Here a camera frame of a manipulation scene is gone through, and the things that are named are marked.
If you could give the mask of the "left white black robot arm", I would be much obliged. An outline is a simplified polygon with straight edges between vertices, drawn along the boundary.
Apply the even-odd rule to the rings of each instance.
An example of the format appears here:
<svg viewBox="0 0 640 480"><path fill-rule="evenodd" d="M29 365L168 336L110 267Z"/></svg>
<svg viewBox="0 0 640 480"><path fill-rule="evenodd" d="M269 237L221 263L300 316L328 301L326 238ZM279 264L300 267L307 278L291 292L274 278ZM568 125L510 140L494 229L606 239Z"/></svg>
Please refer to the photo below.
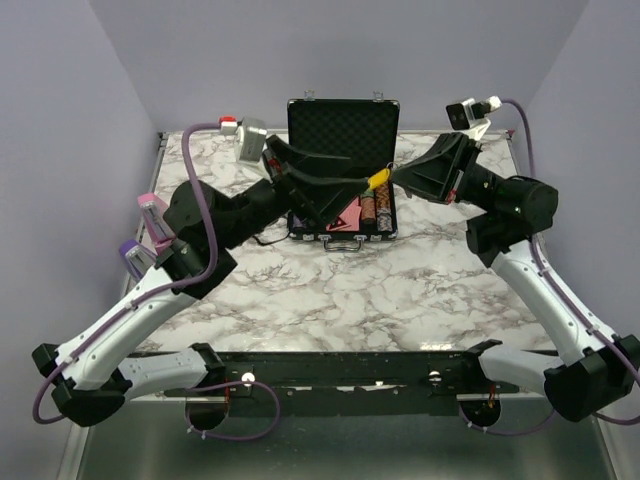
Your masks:
<svg viewBox="0 0 640 480"><path fill-rule="evenodd" d="M174 237L155 264L85 331L33 351L45 379L40 394L52 398L59 419L88 427L140 396L174 389L214 393L224 367L210 345L148 358L134 358L133 351L225 280L236 266L234 248L288 213L324 226L388 178L387 172L351 174L348 158L299 150L275 135L242 140L239 156L260 167L262 177L231 197L201 181L186 159L188 178L164 214Z"/></svg>

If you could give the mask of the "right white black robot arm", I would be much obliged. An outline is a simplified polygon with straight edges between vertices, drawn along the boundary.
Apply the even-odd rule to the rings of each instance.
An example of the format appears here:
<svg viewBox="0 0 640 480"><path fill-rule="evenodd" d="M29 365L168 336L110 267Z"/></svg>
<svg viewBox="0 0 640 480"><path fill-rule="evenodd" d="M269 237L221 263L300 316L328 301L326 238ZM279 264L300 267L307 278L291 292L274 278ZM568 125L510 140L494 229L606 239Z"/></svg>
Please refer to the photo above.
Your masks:
<svg viewBox="0 0 640 480"><path fill-rule="evenodd" d="M557 354L485 341L469 349L461 382L474 392L500 382L523 387L545 396L564 419L579 422L638 384L639 340L599 320L543 256L536 236L553 224L557 190L529 177L504 178L478 164L480 152L480 143L463 133L442 134L390 179L407 195L481 209L467 222L469 250L515 291Z"/></svg>

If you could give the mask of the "yellow key tag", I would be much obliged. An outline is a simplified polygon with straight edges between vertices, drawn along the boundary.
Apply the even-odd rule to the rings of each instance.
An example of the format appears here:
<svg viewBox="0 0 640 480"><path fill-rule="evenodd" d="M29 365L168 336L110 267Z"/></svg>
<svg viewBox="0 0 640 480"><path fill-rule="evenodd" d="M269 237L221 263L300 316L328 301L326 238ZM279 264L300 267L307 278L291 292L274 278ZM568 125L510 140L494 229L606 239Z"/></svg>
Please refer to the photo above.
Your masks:
<svg viewBox="0 0 640 480"><path fill-rule="evenodd" d="M392 174L392 170L390 168L384 168L380 171L376 172L374 175L370 176L367 180L368 188L370 190L375 190L378 187L386 184Z"/></svg>

